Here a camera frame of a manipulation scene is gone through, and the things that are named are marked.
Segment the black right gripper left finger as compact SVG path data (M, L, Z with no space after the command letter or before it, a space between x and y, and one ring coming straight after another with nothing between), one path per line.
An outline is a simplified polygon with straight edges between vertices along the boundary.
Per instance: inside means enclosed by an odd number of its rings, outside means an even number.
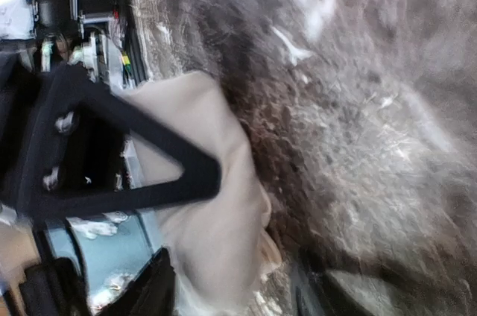
M161 248L115 301L115 315L173 315L175 272Z

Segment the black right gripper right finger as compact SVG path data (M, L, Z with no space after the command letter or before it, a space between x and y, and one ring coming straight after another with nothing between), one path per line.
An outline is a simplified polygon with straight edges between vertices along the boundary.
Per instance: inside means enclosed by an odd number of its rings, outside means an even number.
M371 315L331 276L317 256L300 248L294 260L294 315Z

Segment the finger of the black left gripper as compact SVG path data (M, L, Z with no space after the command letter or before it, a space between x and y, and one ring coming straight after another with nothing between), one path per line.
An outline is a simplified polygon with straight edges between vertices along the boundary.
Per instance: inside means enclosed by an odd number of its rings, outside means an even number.
M167 125L143 113L90 81L81 66L63 64L54 72L35 75L39 96L29 116L14 173L14 209L33 222L180 205L217 195L221 185L219 162ZM122 133L133 132L178 162L183 173L176 180L122 192L48 192L45 167L56 157L54 123L62 114L83 105Z

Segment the beige boxer underwear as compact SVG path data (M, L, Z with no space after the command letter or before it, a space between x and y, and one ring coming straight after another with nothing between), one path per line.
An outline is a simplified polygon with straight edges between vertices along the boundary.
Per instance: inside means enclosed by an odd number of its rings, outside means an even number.
M266 226L271 202L254 167L249 139L220 85L204 72L144 83L123 99L212 157L179 164L133 140L144 186L178 182L191 195L156 212L177 275L181 315L238 315L260 278L281 262Z

